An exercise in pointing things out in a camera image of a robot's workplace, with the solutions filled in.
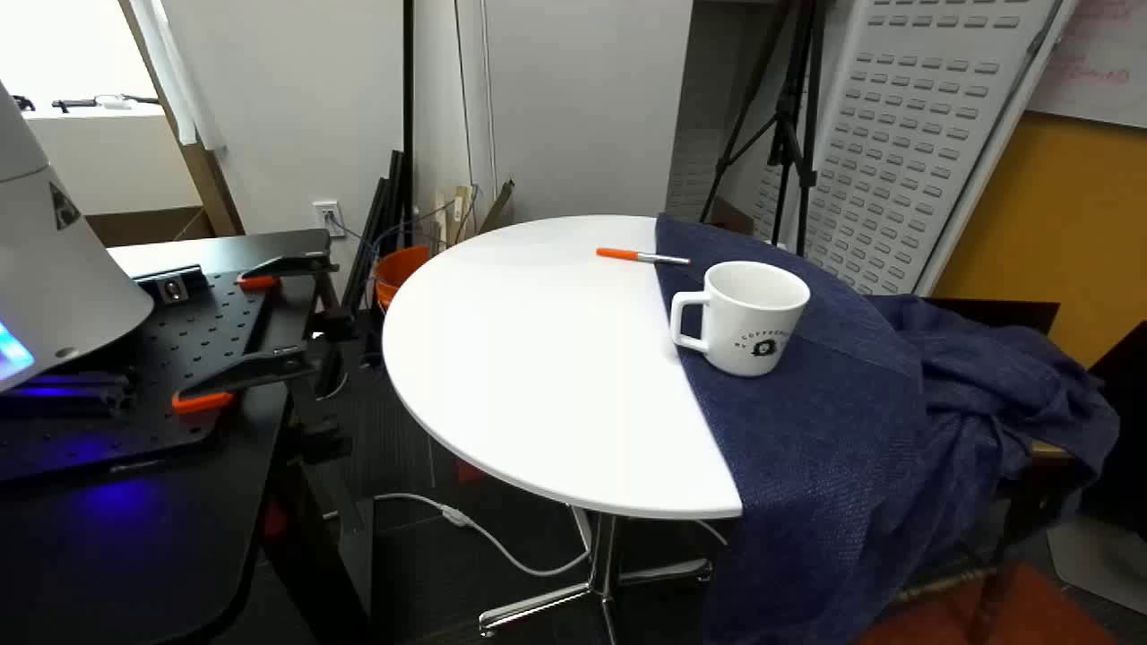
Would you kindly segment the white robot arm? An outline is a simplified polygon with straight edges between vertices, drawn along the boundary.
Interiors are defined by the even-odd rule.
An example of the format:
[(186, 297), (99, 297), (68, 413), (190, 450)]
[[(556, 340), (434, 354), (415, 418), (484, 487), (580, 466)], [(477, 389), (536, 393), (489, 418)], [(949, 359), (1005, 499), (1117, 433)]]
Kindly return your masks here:
[(152, 311), (0, 86), (0, 389), (116, 345)]

